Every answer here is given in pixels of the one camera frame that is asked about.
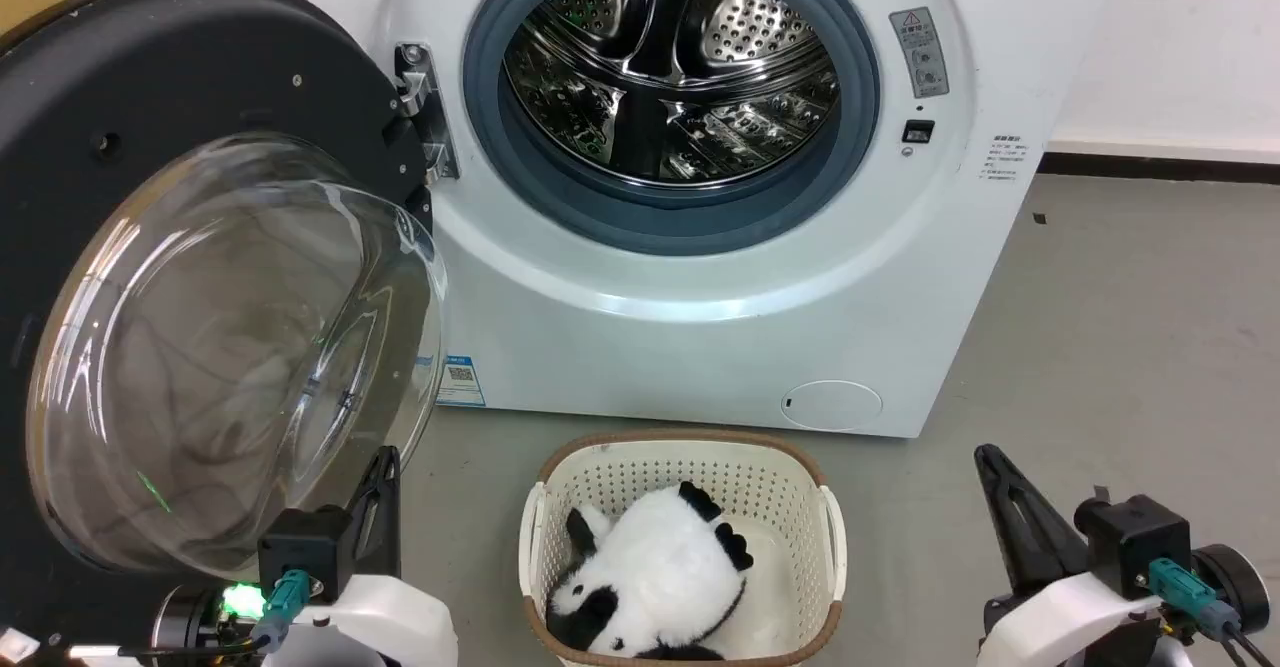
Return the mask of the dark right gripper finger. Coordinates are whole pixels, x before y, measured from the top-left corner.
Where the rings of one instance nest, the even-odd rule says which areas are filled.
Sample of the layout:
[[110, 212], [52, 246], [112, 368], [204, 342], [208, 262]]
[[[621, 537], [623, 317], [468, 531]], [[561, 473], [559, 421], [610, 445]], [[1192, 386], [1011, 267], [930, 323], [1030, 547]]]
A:
[[1011, 591], [1029, 597], [1041, 584], [1041, 545], [1021, 511], [1025, 476], [995, 444], [977, 447], [974, 460]]
[[1021, 511], [1029, 521], [1034, 521], [1039, 543], [1038, 588], [1084, 574], [1088, 570], [1088, 553], [1082, 536], [1027, 476], [1025, 480], [1025, 502]]

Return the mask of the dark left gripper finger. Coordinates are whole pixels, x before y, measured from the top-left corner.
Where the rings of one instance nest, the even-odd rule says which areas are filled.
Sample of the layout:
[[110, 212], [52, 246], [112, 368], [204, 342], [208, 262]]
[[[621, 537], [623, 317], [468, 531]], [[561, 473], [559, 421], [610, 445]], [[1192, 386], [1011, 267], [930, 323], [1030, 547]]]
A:
[[347, 511], [353, 518], [356, 574], [389, 575], [389, 448], [367, 463]]
[[385, 575], [402, 576], [401, 556], [401, 449], [385, 446], [380, 485], [380, 562]]

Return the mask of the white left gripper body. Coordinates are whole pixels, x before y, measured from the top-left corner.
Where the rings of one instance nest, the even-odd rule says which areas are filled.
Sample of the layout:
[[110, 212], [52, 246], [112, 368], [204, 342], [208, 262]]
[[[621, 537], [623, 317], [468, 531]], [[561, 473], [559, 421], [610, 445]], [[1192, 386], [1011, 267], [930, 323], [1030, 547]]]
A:
[[385, 575], [355, 575], [339, 598], [306, 606], [264, 666], [457, 666], [447, 604]]

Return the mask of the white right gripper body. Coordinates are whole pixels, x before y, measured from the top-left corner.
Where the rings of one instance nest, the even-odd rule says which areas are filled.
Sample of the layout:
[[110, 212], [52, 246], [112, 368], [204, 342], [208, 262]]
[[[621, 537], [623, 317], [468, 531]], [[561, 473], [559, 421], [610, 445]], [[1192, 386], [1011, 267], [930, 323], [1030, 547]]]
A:
[[1160, 597], [1128, 600], [1093, 574], [1059, 580], [995, 623], [982, 666], [1057, 666], [1129, 620], [1158, 608]]

